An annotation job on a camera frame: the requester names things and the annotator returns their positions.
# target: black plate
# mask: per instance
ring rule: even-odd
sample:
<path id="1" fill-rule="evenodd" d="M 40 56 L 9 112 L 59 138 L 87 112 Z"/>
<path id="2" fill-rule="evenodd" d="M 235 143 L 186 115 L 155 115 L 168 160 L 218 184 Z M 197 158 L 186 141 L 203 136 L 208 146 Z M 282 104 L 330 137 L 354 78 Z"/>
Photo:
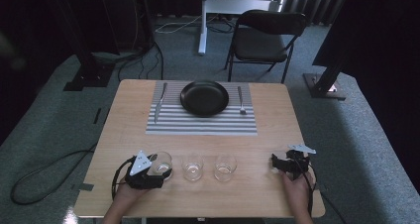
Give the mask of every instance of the black plate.
<path id="1" fill-rule="evenodd" d="M 214 81 L 194 81 L 181 91 L 181 104 L 190 113 L 209 117 L 220 113 L 228 106 L 229 94 Z"/>

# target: person's right hand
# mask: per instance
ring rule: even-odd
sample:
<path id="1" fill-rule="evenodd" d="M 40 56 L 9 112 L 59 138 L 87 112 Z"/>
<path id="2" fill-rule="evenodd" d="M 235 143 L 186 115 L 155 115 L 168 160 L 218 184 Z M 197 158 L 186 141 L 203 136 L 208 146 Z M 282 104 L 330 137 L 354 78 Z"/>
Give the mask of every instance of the person's right hand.
<path id="1" fill-rule="evenodd" d="M 312 176 L 307 172 L 306 177 L 309 183 L 313 185 Z M 296 223 L 313 223 L 308 212 L 309 187 L 303 175 L 295 180 L 291 180 L 287 174 L 280 171 L 281 181 L 286 193 L 287 203 L 296 220 Z"/>

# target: gray carpet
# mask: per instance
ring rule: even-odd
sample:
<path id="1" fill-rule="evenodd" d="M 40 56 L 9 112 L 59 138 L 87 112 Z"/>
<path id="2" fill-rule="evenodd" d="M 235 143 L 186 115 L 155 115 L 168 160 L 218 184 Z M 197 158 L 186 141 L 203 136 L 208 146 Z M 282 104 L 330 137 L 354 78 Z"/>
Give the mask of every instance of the gray carpet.
<path id="1" fill-rule="evenodd" d="M 189 19 L 169 18 L 157 22 L 180 20 Z M 199 28 L 188 27 L 172 34 L 156 34 L 164 56 L 164 79 L 227 80 L 228 73 L 223 66 L 232 35 L 209 31 L 206 55 L 199 56 L 198 32 Z M 306 29 L 296 42 L 285 81 L 304 141 L 317 150 L 317 155 L 311 158 L 321 190 L 348 223 L 419 223 L 420 197 L 357 82 L 345 74 L 339 76 L 338 83 L 347 96 L 345 101 L 310 97 L 302 73 L 324 71 L 325 68 L 311 64 L 327 33 L 328 28 L 323 26 Z M 143 69 L 139 60 L 128 63 L 121 71 L 121 78 L 160 79 L 160 65 L 153 69 L 159 59 L 157 52 L 153 48 L 145 55 Z M 0 223 L 95 223 L 96 220 L 79 219 L 72 213 L 78 194 L 73 186 L 82 183 L 92 155 L 87 155 L 68 180 L 45 200 L 22 206 L 12 203 L 9 197 L 13 184 L 22 175 L 70 152 L 88 149 L 97 142 L 106 112 L 101 112 L 96 122 L 95 116 L 99 108 L 108 111 L 112 104 L 119 84 L 118 69 L 106 88 L 63 92 L 77 69 L 78 61 L 71 56 L 55 70 L 30 110 L 0 147 Z M 266 73 L 263 66 L 237 65 L 232 81 L 279 82 L 282 69 L 278 65 Z M 29 178 L 19 189 L 17 198 L 30 201 L 48 193 L 81 156 L 66 158 Z M 315 223 L 341 223 L 333 208 L 327 202 L 325 205 L 326 214 L 315 219 Z M 291 219 L 265 219 L 265 222 L 293 223 Z M 140 223 L 140 220 L 124 220 L 123 223 Z"/>

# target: black cable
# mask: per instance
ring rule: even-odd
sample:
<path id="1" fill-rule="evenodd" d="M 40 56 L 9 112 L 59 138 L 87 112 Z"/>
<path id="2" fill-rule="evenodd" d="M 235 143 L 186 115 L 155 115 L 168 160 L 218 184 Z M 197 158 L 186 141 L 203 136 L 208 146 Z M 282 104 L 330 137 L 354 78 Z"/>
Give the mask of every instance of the black cable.
<path id="1" fill-rule="evenodd" d="M 149 69 L 148 73 L 146 73 L 146 79 L 149 79 L 149 73 L 151 73 L 153 70 L 155 70 L 156 67 L 158 67 L 158 52 L 155 54 L 155 58 L 157 59 L 157 62 L 151 69 Z"/>
<path id="2" fill-rule="evenodd" d="M 312 167 L 312 170 L 314 171 L 314 175 L 315 175 L 315 184 L 314 184 L 314 190 L 315 190 L 315 186 L 317 184 L 317 180 L 318 180 L 318 176 L 316 174 L 316 170 L 313 166 L 309 165 L 310 167 Z M 343 215 L 340 213 L 340 211 L 337 209 L 337 207 L 333 204 L 333 202 L 327 197 L 325 196 L 325 194 L 320 190 L 321 196 L 324 197 L 324 199 L 328 202 L 328 204 L 330 204 L 330 206 L 333 208 L 333 210 L 337 213 L 337 215 L 340 217 L 341 221 L 344 224 L 347 224 L 346 220 L 344 219 Z"/>
<path id="3" fill-rule="evenodd" d="M 163 62 L 163 53 L 161 52 L 160 46 L 157 42 L 155 42 L 155 46 L 157 47 L 158 52 L 160 53 L 161 63 L 160 63 L 160 80 L 163 80 L 163 68 L 164 68 L 164 62 Z"/>
<path id="4" fill-rule="evenodd" d="M 134 60 L 136 60 L 136 59 L 143 59 L 143 57 L 150 51 L 151 49 L 148 49 L 146 52 L 144 52 L 144 53 L 138 53 L 138 54 L 136 54 L 135 56 L 130 56 L 130 57 L 128 57 L 127 58 L 127 60 L 119 67 L 119 69 L 118 69 L 118 73 L 117 73 L 117 77 L 118 77 L 118 81 L 120 81 L 121 82 L 121 71 L 123 70 L 123 68 L 124 67 L 126 67 L 127 65 L 128 65 L 128 63 L 129 62 L 131 62 L 131 61 L 134 61 Z M 140 72 L 140 74 L 139 74 L 139 78 L 140 78 L 140 75 L 142 74 L 142 72 L 143 72 L 143 64 L 142 64 L 142 61 L 141 61 L 141 65 L 142 65 L 142 71 Z"/>
<path id="5" fill-rule="evenodd" d="M 340 217 L 340 219 L 342 220 L 342 222 L 344 224 L 347 224 L 347 222 L 344 219 L 343 215 L 340 213 L 340 211 L 337 209 L 337 207 L 333 204 L 333 202 L 327 196 L 325 196 L 325 194 L 323 192 L 321 192 L 321 196 L 324 197 L 324 199 L 328 202 L 328 204 L 330 204 L 331 208 L 333 208 L 333 210 L 337 213 L 337 215 Z"/>
<path id="6" fill-rule="evenodd" d="M 229 29 L 228 30 L 221 30 L 221 29 L 217 29 L 217 28 L 214 28 L 214 27 L 210 27 L 210 26 L 207 26 L 207 29 L 210 30 L 210 31 L 212 31 L 212 32 L 215 32 L 215 33 L 223 33 L 223 34 L 231 34 L 231 33 L 233 33 L 234 32 L 234 29 L 235 29 L 235 24 L 232 23 L 232 22 L 229 22 L 226 19 L 223 19 L 223 22 L 227 26 L 229 26 Z"/>
<path id="7" fill-rule="evenodd" d="M 308 193 L 308 199 L 309 199 L 309 201 L 308 201 L 308 212 L 309 212 L 309 215 L 310 215 L 310 216 L 312 216 L 313 193 L 314 193 L 315 188 L 312 188 L 312 185 L 311 185 L 311 183 L 309 182 L 309 179 L 308 179 L 308 177 L 306 176 L 305 171 L 303 170 L 302 166 L 300 165 L 300 163 L 299 163 L 299 161 L 297 160 L 296 155 L 295 155 L 294 153 L 293 153 L 293 159 L 294 159 L 294 161 L 297 163 L 297 166 L 299 167 L 300 172 L 302 173 L 303 177 L 304 177 L 304 178 L 305 178 L 305 180 L 306 180 L 306 183 L 308 184 L 308 188 L 309 188 L 309 193 Z"/>
<path id="8" fill-rule="evenodd" d="M 126 61 L 126 60 L 133 60 L 136 57 L 144 55 L 145 53 L 146 52 L 140 51 L 140 52 L 137 52 L 137 53 L 132 54 L 132 55 L 118 57 L 118 58 L 104 58 L 104 57 L 100 57 L 100 56 L 94 56 L 94 58 L 98 62 L 119 63 L 119 62 L 123 62 L 123 61 Z"/>
<path id="9" fill-rule="evenodd" d="M 117 182 L 118 176 L 120 175 L 120 171 L 121 169 L 128 163 L 134 163 L 134 161 L 136 160 L 136 157 L 131 157 L 128 160 L 124 161 L 120 167 L 115 171 L 114 174 L 114 178 L 112 179 L 112 184 L 111 184 L 111 195 L 112 195 L 112 200 L 114 200 L 115 194 L 117 193 L 117 184 L 121 184 Z"/>
<path id="10" fill-rule="evenodd" d="M 34 204 L 34 203 L 37 203 L 37 202 L 40 202 L 40 201 L 42 201 L 42 200 L 44 200 L 44 199 L 46 199 L 47 197 L 49 197 L 51 194 L 53 194 L 54 192 L 56 192 L 64 183 L 65 183 L 65 181 L 70 177 L 70 175 L 71 175 L 71 173 L 77 168 L 77 166 L 81 163 L 81 161 L 89 154 L 89 153 L 93 153 L 93 148 L 95 148 L 96 147 L 96 143 L 92 146 L 92 147 L 90 147 L 89 148 L 89 150 L 81 150 L 81 151 L 76 151 L 76 152 L 72 152 L 72 153 L 69 153 L 69 154 L 67 154 L 67 155 L 65 155 L 65 156 L 63 156 L 63 157 L 61 157 L 61 158 L 58 158 L 57 160 L 55 160 L 55 161 L 53 161 L 53 162 L 51 162 L 51 163 L 49 163 L 49 164 L 47 164 L 46 166 L 43 166 L 43 167 L 41 167 L 41 168 L 38 168 L 38 169 L 36 169 L 36 170 L 34 170 L 34 171 L 31 171 L 31 172 L 29 172 L 28 174 L 25 174 L 24 176 L 22 176 L 21 178 L 19 178 L 16 182 L 15 182 L 15 184 L 13 185 L 13 187 L 12 187 L 12 190 L 10 191 L 10 198 L 12 199 L 12 201 L 15 203 L 15 204 L 18 204 L 18 205 L 31 205 L 31 204 Z M 73 166 L 73 168 L 71 168 L 71 170 L 70 170 L 70 172 L 61 180 L 61 182 L 56 186 L 56 187 L 54 187 L 53 188 L 53 190 L 51 191 L 51 192 L 49 192 L 49 193 L 47 193 L 46 195 L 44 195 L 44 196 L 42 196 L 41 198 L 38 198 L 38 199 L 36 199 L 36 200 L 33 200 L 33 201 L 21 201 L 21 200 L 18 200 L 17 198 L 16 198 L 16 191 L 17 191 L 17 188 L 18 188 L 18 186 L 20 185 L 20 183 L 24 180 L 24 179 L 26 179 L 27 177 L 29 177 L 29 176 L 32 176 L 32 175 L 34 175 L 34 174 L 36 174 L 36 173 L 38 173 L 38 172 L 40 172 L 40 171 L 42 171 L 42 170 L 44 170 L 44 169 L 46 169 L 46 168 L 49 168 L 49 167 L 51 167 L 52 165 L 54 165 L 55 163 L 57 163 L 57 162 L 59 162 L 59 161 L 61 161 L 61 160 L 63 160 L 63 159 L 65 159 L 65 158 L 67 158 L 67 157 L 70 157 L 70 156 L 73 156 L 73 155 L 75 155 L 75 154 L 79 154 L 79 153 L 85 153 L 84 155 L 83 155 L 83 157 L 81 157 L 78 161 L 77 161 L 77 163 L 75 163 L 75 165 Z"/>
<path id="11" fill-rule="evenodd" d="M 139 72 L 138 79 L 141 79 L 141 78 L 142 78 L 142 73 L 143 73 L 143 71 L 145 70 L 145 65 L 143 64 L 143 58 L 144 58 L 144 56 L 142 56 L 142 57 L 140 58 L 140 66 L 142 67 L 142 70 L 140 70 L 140 72 Z"/>

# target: fork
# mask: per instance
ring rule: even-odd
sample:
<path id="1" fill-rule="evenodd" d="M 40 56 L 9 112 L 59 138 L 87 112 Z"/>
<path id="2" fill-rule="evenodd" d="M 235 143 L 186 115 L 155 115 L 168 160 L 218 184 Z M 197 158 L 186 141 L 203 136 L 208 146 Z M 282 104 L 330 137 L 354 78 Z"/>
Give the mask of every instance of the fork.
<path id="1" fill-rule="evenodd" d="M 239 101 L 241 102 L 241 108 L 239 110 L 239 113 L 241 113 L 242 115 L 245 115 L 245 114 L 247 114 L 247 110 L 245 110 L 245 107 L 244 107 L 244 101 L 242 99 L 242 89 L 241 89 L 241 86 L 238 86 L 238 93 L 239 93 Z"/>

